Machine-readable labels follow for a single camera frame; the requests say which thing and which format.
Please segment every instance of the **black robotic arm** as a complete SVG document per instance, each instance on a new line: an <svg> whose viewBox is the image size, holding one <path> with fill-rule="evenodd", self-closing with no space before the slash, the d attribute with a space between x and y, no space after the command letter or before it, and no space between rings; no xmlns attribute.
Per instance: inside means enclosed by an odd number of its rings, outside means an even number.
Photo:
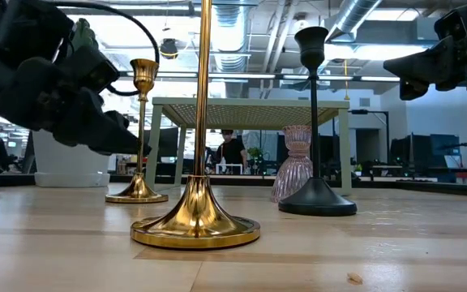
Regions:
<svg viewBox="0 0 467 292"><path fill-rule="evenodd" d="M73 21L41 0L10 0L1 8L6 11L0 22L0 115L34 131L50 131L68 146L85 144L102 154L136 153L138 142L127 130L128 120L101 109L98 93L114 90L118 70L95 46L74 46ZM149 152L144 145L144 154Z"/></svg>
<svg viewBox="0 0 467 292"><path fill-rule="evenodd" d="M383 64L387 71L401 78L402 100L422 97L430 84L435 84L440 91L467 87L467 5L439 19L435 32L439 42L432 48Z"/></svg>

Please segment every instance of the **pink glass vase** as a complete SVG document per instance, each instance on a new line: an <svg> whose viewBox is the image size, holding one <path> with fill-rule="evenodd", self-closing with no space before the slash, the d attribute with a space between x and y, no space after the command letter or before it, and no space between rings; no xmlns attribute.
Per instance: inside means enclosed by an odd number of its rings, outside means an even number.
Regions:
<svg viewBox="0 0 467 292"><path fill-rule="evenodd" d="M311 127L287 126L283 129L289 157L279 169L273 183L272 202L276 203L298 191L313 175L309 159Z"/></svg>

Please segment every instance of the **table leg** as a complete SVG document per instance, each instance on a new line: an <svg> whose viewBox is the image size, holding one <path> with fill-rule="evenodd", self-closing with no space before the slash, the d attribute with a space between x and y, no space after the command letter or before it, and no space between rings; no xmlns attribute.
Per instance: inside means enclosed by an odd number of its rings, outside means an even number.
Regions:
<svg viewBox="0 0 467 292"><path fill-rule="evenodd" d="M352 182L350 176L350 142L349 142L349 113L347 109L338 109L340 128L340 163L341 163L341 192L350 195Z"/></svg>
<svg viewBox="0 0 467 292"><path fill-rule="evenodd" d="M178 145L178 160L176 161L176 174L174 175L174 186L179 187L182 185L182 173L183 173L183 160L185 157L185 138L186 138L186 126L181 126L179 130L179 145Z"/></svg>
<svg viewBox="0 0 467 292"><path fill-rule="evenodd" d="M158 147L160 145L160 127L161 127L161 105L154 105L152 108L151 135L149 137L149 146L152 150L147 159L147 173L145 182L154 190L156 179L156 167L158 164Z"/></svg>

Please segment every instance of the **black candlestick holder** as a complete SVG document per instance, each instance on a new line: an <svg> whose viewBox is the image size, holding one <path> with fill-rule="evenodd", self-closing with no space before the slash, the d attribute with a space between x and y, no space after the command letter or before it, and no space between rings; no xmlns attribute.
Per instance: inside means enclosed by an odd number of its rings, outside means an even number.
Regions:
<svg viewBox="0 0 467 292"><path fill-rule="evenodd" d="M295 35L300 47L300 62L309 71L311 83L311 148L313 177L291 196L279 202L279 210L310 216L350 216L358 208L350 200L334 192L319 175L318 105L316 96L317 70L324 61L323 43L328 30L321 27L304 28Z"/></svg>

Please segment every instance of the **wooden table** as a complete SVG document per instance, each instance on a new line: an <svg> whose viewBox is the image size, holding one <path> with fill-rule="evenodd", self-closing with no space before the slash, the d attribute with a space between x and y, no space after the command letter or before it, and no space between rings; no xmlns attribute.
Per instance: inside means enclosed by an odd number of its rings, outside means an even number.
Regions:
<svg viewBox="0 0 467 292"><path fill-rule="evenodd" d="M179 185L183 170L183 151L186 129L195 128L195 98L154 97L152 99L152 121L149 145L151 157L158 156L161 115L166 116L181 128L178 145L175 183ZM349 145L349 102L318 101L318 124L321 125L338 116L340 127L340 161L342 193L350 194L350 145ZM298 100L260 100L209 98L207 107L208 129L234 130L282 130L290 125L310 125L311 104ZM154 185L156 159L147 162L147 183Z"/></svg>

